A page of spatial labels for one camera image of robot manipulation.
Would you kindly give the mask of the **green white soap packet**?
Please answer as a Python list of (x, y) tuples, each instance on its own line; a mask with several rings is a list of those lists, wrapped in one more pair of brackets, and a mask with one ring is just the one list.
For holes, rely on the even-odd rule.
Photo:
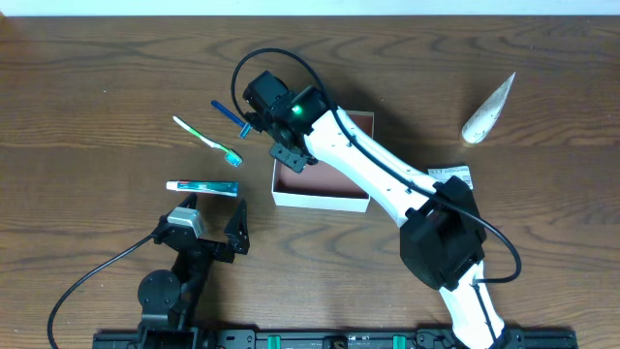
[(428, 169), (427, 172), (430, 176), (441, 182), (447, 182), (449, 179), (455, 176), (465, 182), (470, 189), (474, 189), (470, 169), (468, 166)]

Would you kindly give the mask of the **white shampoo tube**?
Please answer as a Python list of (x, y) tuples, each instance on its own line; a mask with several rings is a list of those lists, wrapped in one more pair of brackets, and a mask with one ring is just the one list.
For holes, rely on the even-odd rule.
[(466, 146), (481, 143), (493, 129), (508, 100), (515, 76), (516, 72), (513, 72), (464, 124), (460, 140)]

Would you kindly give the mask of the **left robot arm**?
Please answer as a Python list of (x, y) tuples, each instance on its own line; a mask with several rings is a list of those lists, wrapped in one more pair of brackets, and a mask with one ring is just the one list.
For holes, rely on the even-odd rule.
[(205, 231), (198, 196), (189, 195), (160, 217), (152, 233), (156, 244), (177, 252), (173, 266), (155, 270), (140, 283), (142, 308), (138, 338), (130, 348), (201, 348), (209, 343), (205, 331), (193, 325), (210, 267), (214, 262), (232, 263), (250, 248), (247, 203), (242, 200), (224, 229), (225, 242), (202, 238)]

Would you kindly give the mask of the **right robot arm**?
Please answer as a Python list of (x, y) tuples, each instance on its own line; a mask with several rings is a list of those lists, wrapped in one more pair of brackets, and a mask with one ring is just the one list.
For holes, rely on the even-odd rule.
[(505, 323), (484, 283), (486, 229), (470, 187), (441, 182), (407, 165), (364, 133), (343, 110), (331, 111), (314, 86), (295, 93), (270, 72), (243, 92), (246, 117), (275, 143), (270, 154), (301, 173), (314, 161), (346, 176), (391, 217), (400, 230), (407, 269), (439, 291), (456, 338), (468, 348), (500, 348)]

